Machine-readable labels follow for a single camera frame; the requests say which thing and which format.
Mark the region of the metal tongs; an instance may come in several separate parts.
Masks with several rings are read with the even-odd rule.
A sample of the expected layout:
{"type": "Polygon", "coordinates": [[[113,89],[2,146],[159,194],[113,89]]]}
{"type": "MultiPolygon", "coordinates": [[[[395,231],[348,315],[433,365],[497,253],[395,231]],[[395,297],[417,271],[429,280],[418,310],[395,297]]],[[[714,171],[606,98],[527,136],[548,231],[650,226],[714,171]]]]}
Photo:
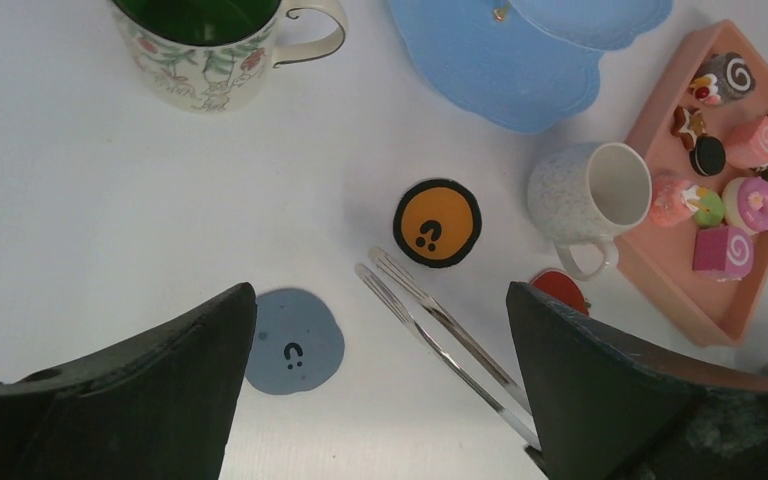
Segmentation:
{"type": "Polygon", "coordinates": [[[525,455],[548,476],[534,414],[521,382],[383,248],[369,248],[367,258],[355,264],[354,272],[413,338],[523,440],[525,455]]]}

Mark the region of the green macaron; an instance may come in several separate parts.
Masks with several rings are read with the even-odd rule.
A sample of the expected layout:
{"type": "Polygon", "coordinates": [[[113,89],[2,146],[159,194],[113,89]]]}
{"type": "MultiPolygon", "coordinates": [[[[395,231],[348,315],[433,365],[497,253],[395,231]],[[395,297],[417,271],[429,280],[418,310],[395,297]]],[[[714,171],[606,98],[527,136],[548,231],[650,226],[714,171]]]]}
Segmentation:
{"type": "Polygon", "coordinates": [[[701,228],[720,226],[725,217],[725,207],[718,193],[700,187],[698,189],[697,210],[693,215],[696,224],[701,228]]]}

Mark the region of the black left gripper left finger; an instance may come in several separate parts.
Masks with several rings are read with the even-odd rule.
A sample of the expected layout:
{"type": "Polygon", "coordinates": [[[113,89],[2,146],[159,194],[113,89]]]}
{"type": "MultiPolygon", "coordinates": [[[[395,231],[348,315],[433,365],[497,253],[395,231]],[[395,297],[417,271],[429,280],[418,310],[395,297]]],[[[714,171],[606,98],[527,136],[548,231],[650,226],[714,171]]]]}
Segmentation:
{"type": "Polygon", "coordinates": [[[76,360],[0,382],[0,479],[215,479],[256,327],[237,284],[76,360]]]}

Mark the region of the magenta swirl roll cake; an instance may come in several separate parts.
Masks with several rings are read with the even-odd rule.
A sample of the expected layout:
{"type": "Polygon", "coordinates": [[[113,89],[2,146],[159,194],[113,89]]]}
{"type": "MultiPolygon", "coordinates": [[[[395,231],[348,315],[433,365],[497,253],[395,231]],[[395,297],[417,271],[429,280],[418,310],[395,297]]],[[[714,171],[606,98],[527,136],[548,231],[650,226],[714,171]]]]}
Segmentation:
{"type": "Polygon", "coordinates": [[[754,265],[754,244],[741,228],[701,229],[695,238],[692,270],[717,281],[745,278],[754,265]]]}

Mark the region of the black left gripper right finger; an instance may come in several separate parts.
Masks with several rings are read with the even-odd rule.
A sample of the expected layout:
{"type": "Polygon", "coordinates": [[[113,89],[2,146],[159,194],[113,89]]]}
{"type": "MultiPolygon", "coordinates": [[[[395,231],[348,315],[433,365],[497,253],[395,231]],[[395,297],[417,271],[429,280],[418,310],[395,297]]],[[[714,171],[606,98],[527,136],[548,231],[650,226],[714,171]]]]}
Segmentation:
{"type": "Polygon", "coordinates": [[[768,479],[768,376],[662,348],[536,289],[507,291],[551,479],[768,479]]]}

